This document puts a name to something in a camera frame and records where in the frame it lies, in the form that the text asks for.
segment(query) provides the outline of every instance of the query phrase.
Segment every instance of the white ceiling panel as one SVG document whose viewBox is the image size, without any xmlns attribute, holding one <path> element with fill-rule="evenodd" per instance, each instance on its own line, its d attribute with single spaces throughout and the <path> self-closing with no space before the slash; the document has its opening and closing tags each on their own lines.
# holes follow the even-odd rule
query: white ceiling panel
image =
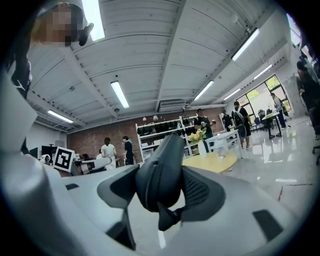
<svg viewBox="0 0 320 256">
<path fill-rule="evenodd" d="M 47 125 L 68 131 L 154 113 L 161 100 L 212 103 L 286 55 L 280 43 L 288 38 L 287 18 L 272 2 L 99 0 L 105 38 L 89 39 L 85 46 L 74 43 L 69 56 L 52 46 L 31 49 L 30 89 L 45 101 L 43 106 L 79 118 L 73 128 L 47 117 Z M 231 60 L 248 37 L 246 30 L 255 27 L 258 37 L 237 61 Z M 194 102 L 210 79 L 215 83 Z M 130 108 L 122 107 L 113 81 L 119 81 Z M 47 109 L 32 104 L 44 122 Z"/>
</svg>

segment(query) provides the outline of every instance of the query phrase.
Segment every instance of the glossy white floor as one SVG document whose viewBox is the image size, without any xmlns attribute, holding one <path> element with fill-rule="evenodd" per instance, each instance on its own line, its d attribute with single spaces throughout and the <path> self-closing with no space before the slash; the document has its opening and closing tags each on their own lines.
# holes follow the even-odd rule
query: glossy white floor
<svg viewBox="0 0 320 256">
<path fill-rule="evenodd" d="M 320 140 L 315 141 L 314 130 L 307 125 L 309 121 L 307 116 L 289 120 L 287 125 L 291 127 L 282 131 L 282 137 L 271 140 L 268 131 L 253 132 L 250 137 L 252 149 L 244 150 L 243 159 L 240 159 L 239 151 L 232 148 L 238 161 L 232 171 L 222 175 L 256 184 L 295 215 L 302 217 L 318 189 L 320 172 L 316 166 L 316 156 L 320 152 L 312 155 L 313 147 L 320 145 Z M 278 129 L 271 130 L 271 134 L 276 133 Z M 173 208 L 183 205 L 181 193 Z M 141 255 L 156 255 L 179 229 L 178 223 L 166 232 L 159 232 L 158 214 L 145 210 L 137 196 L 130 203 L 128 212 L 136 251 Z"/>
</svg>

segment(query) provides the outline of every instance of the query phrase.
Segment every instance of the wooden tabletop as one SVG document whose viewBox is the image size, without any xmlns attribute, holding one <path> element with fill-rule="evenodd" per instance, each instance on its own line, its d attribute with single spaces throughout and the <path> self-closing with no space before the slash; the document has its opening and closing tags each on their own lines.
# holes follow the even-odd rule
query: wooden tabletop
<svg viewBox="0 0 320 256">
<path fill-rule="evenodd" d="M 222 159 L 217 158 L 216 152 L 207 153 L 205 159 L 202 159 L 200 155 L 195 155 L 183 160 L 182 165 L 204 169 L 214 173 L 221 173 L 229 170 L 237 161 L 237 156 L 227 151 L 226 157 Z"/>
</svg>

